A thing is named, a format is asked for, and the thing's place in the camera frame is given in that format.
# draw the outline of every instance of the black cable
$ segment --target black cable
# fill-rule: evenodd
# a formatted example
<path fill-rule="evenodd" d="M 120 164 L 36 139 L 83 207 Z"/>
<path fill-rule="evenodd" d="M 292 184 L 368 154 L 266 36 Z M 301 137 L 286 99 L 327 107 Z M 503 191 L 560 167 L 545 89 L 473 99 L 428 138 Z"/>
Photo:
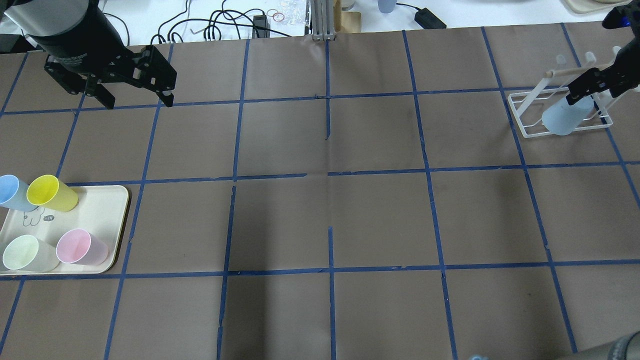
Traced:
<path fill-rule="evenodd" d="M 176 15 L 176 16 L 174 16 L 174 17 L 172 17 L 171 19 L 169 19 L 169 20 L 167 20 L 167 21 L 163 22 L 162 24 L 160 24 L 160 26 L 158 26 L 158 32 L 157 32 L 157 33 L 156 33 L 156 34 L 151 38 L 151 41 L 150 41 L 149 43 L 150 43 L 150 44 L 153 44 L 153 43 L 154 43 L 154 39 L 155 39 L 156 37 L 158 37 L 158 41 L 160 41 L 160 44 L 162 44 L 163 42 L 166 42 L 166 40 L 164 39 L 164 37 L 163 37 L 162 35 L 160 35 L 160 29 L 161 29 L 165 24 L 167 24 L 167 23 L 169 23 L 169 22 L 171 22 L 171 21 L 175 20 L 175 19 L 176 19 L 178 16 L 180 16 L 180 15 L 184 15 L 184 14 L 186 14 L 188 11 L 189 11 L 189 0 L 186 0 L 186 1 L 184 2 L 184 11 L 183 11 L 183 12 L 181 12 L 181 13 L 179 13 L 178 15 Z"/>
<path fill-rule="evenodd" d="M 225 11 L 226 11 L 226 10 L 225 10 L 225 3 L 226 3 L 226 2 L 227 2 L 227 0 L 222 0 L 222 4 L 220 5 L 220 7 L 221 7 L 221 9 L 222 9 L 222 11 L 223 11 L 223 12 L 225 12 Z M 266 15 L 267 15 L 267 13 L 266 13 L 266 12 L 264 12 L 264 10 L 263 10 L 263 9 L 258 9 L 258 8 L 249 9 L 249 10 L 247 10 L 247 11 L 243 12 L 242 14 L 243 14 L 243 15 L 246 15 L 247 13 L 254 12 L 254 11 L 259 11 L 259 12 L 261 12 L 264 16 L 266 16 Z M 223 17 L 224 17 L 226 20 L 237 20 L 238 18 L 240 18 L 240 16 L 242 16 L 242 15 L 238 15 L 237 17 L 232 17 L 231 15 L 229 15 L 229 14 L 227 14 L 227 13 L 226 13 Z"/>
<path fill-rule="evenodd" d="M 409 5 L 409 4 L 396 3 L 396 5 L 409 6 L 410 8 L 414 8 L 414 9 L 416 9 L 416 10 L 418 10 L 418 11 L 422 10 L 422 9 L 420 9 L 418 6 Z"/>
<path fill-rule="evenodd" d="M 169 30 L 169 32 L 172 32 L 172 31 L 173 31 L 173 29 L 174 29 L 176 26 L 178 26 L 178 25 L 180 25 L 180 24 L 183 24 L 183 23 L 185 23 L 185 22 L 187 22 L 187 21 L 206 21 L 206 22 L 209 22 L 209 19 L 184 19 L 184 20 L 180 20 L 180 21 L 176 22 L 176 23 L 171 27 L 171 30 Z M 263 28 L 262 26 L 258 26 L 258 25 L 233 24 L 233 23 L 231 23 L 231 22 L 218 22 L 218 24 L 221 24 L 221 25 L 236 25 L 236 26 L 244 26 L 244 27 L 247 27 L 247 28 L 255 28 L 255 29 L 258 29 L 258 30 L 266 30 L 266 31 L 268 31 L 268 32 L 276 33 L 276 34 L 279 34 L 279 35 L 282 35 L 282 36 L 285 36 L 285 37 L 291 37 L 291 35 L 288 35 L 288 34 L 285 34 L 285 33 L 281 33 L 281 32 L 279 32 L 279 31 L 275 31 L 275 30 L 272 30 L 272 29 Z"/>
<path fill-rule="evenodd" d="M 244 12 L 244 13 L 243 13 L 243 12 L 239 12 L 239 11 L 237 11 L 237 10 L 216 10 L 215 12 L 212 12 L 212 13 L 211 13 L 211 16 L 209 17 L 209 20 L 212 20 L 212 23 L 211 23 L 209 26 L 207 26 L 207 27 L 206 27 L 206 29 L 210 29 L 210 28 L 211 28 L 211 26 L 215 26 L 215 25 L 216 25 L 216 23 L 218 23 L 218 17 L 220 17 L 220 15 L 222 15 L 222 16 L 224 17 L 225 15 L 228 15 L 229 13 L 236 13 L 236 14 L 238 14 L 238 16 L 237 16 L 237 17 L 233 17 L 233 16 L 231 16 L 231 15 L 229 15 L 229 16 L 230 16 L 230 20 L 231 20 L 231 21 L 233 21 L 233 22 L 234 22 L 234 25 L 236 26 L 236 31 L 237 31 L 237 34 L 238 34 L 238 39 L 241 39 L 241 38 L 242 38 L 242 36 L 240 35 L 240 28 L 239 28 L 239 26 L 238 26 L 239 24 L 236 22 L 236 19 L 239 19 L 239 18 L 241 18 L 241 17 L 244 17 L 244 18 L 246 18 L 247 20 L 249 20 L 249 22 L 251 22 L 252 27 L 253 27 L 254 29 L 255 29 L 255 27 L 256 27 L 255 22 L 254 22 L 254 21 L 253 21 L 249 16 L 247 16 L 247 14 L 246 14 L 246 13 L 248 13 L 249 11 L 247 11 L 247 12 Z M 213 15 L 214 15 L 216 12 L 218 12 L 219 14 L 217 14 L 217 16 L 216 16 L 216 18 L 215 18 L 215 19 L 213 19 Z M 209 40 L 210 40 L 210 39 L 211 39 L 211 31 L 209 31 Z"/>
<path fill-rule="evenodd" d="M 182 36 L 180 36 L 180 34 L 178 34 L 178 33 L 177 33 L 177 32 L 175 32 L 175 31 L 171 34 L 171 41 L 172 41 L 172 42 L 175 42 L 175 37 L 176 37 L 176 36 L 178 36 L 178 37 L 180 38 L 180 42 L 184 42 L 184 40 L 182 39 Z"/>
<path fill-rule="evenodd" d="M 120 22 L 122 22 L 122 24 L 124 25 L 124 29 L 127 31 L 127 46 L 131 45 L 131 35 L 129 34 L 129 27 L 127 26 L 127 23 L 124 22 L 124 20 L 122 20 L 121 18 L 117 17 L 116 15 L 113 15 L 112 13 L 103 13 L 104 16 L 110 16 L 110 17 L 114 17 L 118 20 L 120 20 Z"/>

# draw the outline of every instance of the tray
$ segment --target tray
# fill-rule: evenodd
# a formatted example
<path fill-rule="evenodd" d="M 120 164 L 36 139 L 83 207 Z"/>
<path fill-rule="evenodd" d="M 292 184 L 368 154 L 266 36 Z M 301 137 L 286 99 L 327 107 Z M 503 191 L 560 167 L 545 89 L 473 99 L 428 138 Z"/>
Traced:
<path fill-rule="evenodd" d="M 622 0 L 617 3 L 600 3 L 594 0 L 564 0 L 566 4 L 576 13 L 597 12 L 614 6 L 628 4 L 629 0 Z"/>
<path fill-rule="evenodd" d="M 0 276 L 45 274 L 99 274 L 108 270 L 115 260 L 120 235 L 129 204 L 129 191 L 124 186 L 75 186 L 78 205 L 69 212 L 36 208 L 29 213 L 9 210 L 0 229 L 0 254 L 16 237 L 30 234 L 56 246 L 65 232 L 82 227 L 104 241 L 109 255 L 100 265 L 75 265 L 60 263 L 48 272 L 9 270 L 0 261 Z"/>

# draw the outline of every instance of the plastic cup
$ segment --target plastic cup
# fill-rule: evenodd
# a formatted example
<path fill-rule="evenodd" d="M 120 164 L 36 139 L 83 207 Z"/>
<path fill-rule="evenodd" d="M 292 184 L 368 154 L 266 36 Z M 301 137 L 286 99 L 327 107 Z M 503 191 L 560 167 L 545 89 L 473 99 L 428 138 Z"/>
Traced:
<path fill-rule="evenodd" d="M 99 265 L 109 255 L 109 249 L 87 230 L 73 229 L 58 241 L 56 255 L 66 264 Z"/>
<path fill-rule="evenodd" d="M 593 99 L 590 96 L 583 97 L 573 105 L 569 105 L 566 98 L 563 97 L 542 113 L 542 124 L 551 133 L 569 135 L 589 115 L 591 110 L 593 110 Z"/>
<path fill-rule="evenodd" d="M 27 189 L 27 200 L 37 206 L 70 211 L 78 203 L 78 194 L 53 175 L 35 179 Z"/>
<path fill-rule="evenodd" d="M 378 10 L 381 13 L 390 13 L 396 7 L 396 0 L 378 0 Z"/>
<path fill-rule="evenodd" d="M 0 176 L 0 206 L 18 211 L 35 210 L 38 206 L 27 200 L 27 185 L 14 175 Z"/>
<path fill-rule="evenodd" d="M 47 272 L 58 264 L 56 248 L 33 235 L 22 235 L 7 245 L 2 255 L 7 269 Z"/>

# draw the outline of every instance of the white table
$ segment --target white table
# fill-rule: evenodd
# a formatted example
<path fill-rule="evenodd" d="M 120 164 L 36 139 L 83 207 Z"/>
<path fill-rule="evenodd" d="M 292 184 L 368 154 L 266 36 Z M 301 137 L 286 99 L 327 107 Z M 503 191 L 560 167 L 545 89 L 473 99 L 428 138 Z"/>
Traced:
<path fill-rule="evenodd" d="M 189 17 L 209 18 L 213 10 L 220 6 L 211 6 L 210 0 L 192 0 Z M 572 12 L 564 0 L 406 0 L 405 3 L 429 8 L 442 19 L 449 28 L 474 26 L 501 26 L 517 24 L 548 24 L 554 22 L 582 22 L 602 20 L 608 10 L 585 15 Z M 306 0 L 228 0 L 225 9 L 246 11 L 250 8 L 263 10 L 276 9 L 285 14 L 285 20 L 271 20 L 274 30 L 290 35 L 304 34 Z M 101 0 L 100 8 L 119 16 L 126 21 L 131 34 L 132 45 L 148 44 L 156 33 L 158 25 L 171 19 L 184 9 L 183 0 Z M 415 10 L 407 6 L 396 6 L 392 13 L 378 11 L 376 0 L 356 0 L 351 11 L 362 13 L 362 31 L 393 31 L 400 29 L 420 29 L 413 16 Z M 115 28 L 126 38 L 124 27 L 111 18 Z M 181 15 L 169 25 L 163 27 L 163 35 L 172 24 L 186 19 Z M 202 29 L 206 22 L 189 22 L 176 28 L 185 42 L 202 41 L 202 34 L 192 35 L 190 29 Z M 237 38 L 233 26 L 221 26 L 223 39 Z M 20 29 L 11 21 L 0 24 L 0 33 L 20 33 Z M 251 28 L 241 28 L 243 38 L 251 36 Z"/>

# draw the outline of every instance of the white drying rack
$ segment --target white drying rack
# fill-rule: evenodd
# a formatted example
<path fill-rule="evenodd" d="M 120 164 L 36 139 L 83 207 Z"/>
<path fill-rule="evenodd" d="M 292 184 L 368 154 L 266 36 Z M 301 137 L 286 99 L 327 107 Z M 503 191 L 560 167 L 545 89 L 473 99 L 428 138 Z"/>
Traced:
<path fill-rule="evenodd" d="M 613 48 L 614 60 L 618 51 L 620 51 L 620 47 L 616 46 Z M 612 60 L 611 63 L 609 64 L 594 66 L 596 63 L 595 55 L 591 52 L 588 52 L 585 54 L 585 57 L 587 58 L 587 64 L 584 67 L 578 67 L 574 69 L 563 69 L 563 67 L 566 65 L 566 59 L 564 58 L 564 56 L 558 55 L 556 57 L 557 67 L 553 70 L 547 71 L 543 75 L 540 82 L 536 85 L 536 87 L 533 88 L 533 90 L 528 92 L 518 92 L 515 94 L 509 94 L 509 97 L 508 97 L 509 107 L 511 108 L 511 112 L 513 113 L 513 116 L 516 122 L 518 123 L 518 127 L 520 128 L 520 132 L 522 133 L 522 136 L 524 136 L 525 138 L 534 138 L 538 136 L 545 136 L 545 135 L 552 134 L 550 131 L 530 132 L 530 130 L 534 126 L 538 125 L 542 121 L 541 117 L 533 124 L 524 124 L 522 122 L 522 115 L 524 114 L 525 111 L 527 111 L 527 108 L 529 108 L 529 106 L 532 103 L 548 101 L 556 94 L 562 94 L 564 96 L 569 92 L 569 88 L 567 87 L 567 84 L 571 83 L 575 78 L 577 78 L 583 72 L 587 71 L 591 67 L 604 69 L 609 67 L 613 63 L 613 60 Z M 566 78 L 566 79 L 561 86 L 557 88 L 546 89 L 546 87 L 549 86 L 551 81 L 555 78 Z M 634 91 L 636 92 L 640 91 L 640 86 L 634 89 Z M 603 129 L 613 125 L 613 119 L 609 115 L 608 110 L 623 95 L 624 94 L 614 99 L 611 97 L 611 94 L 609 93 L 609 91 L 591 94 L 591 98 L 596 103 L 595 111 L 589 118 L 584 119 L 582 121 L 582 124 L 579 125 L 573 131 Z M 600 118 L 602 120 L 602 123 L 596 124 L 596 125 L 593 125 L 593 124 L 589 125 L 589 121 L 593 120 L 596 117 Z"/>

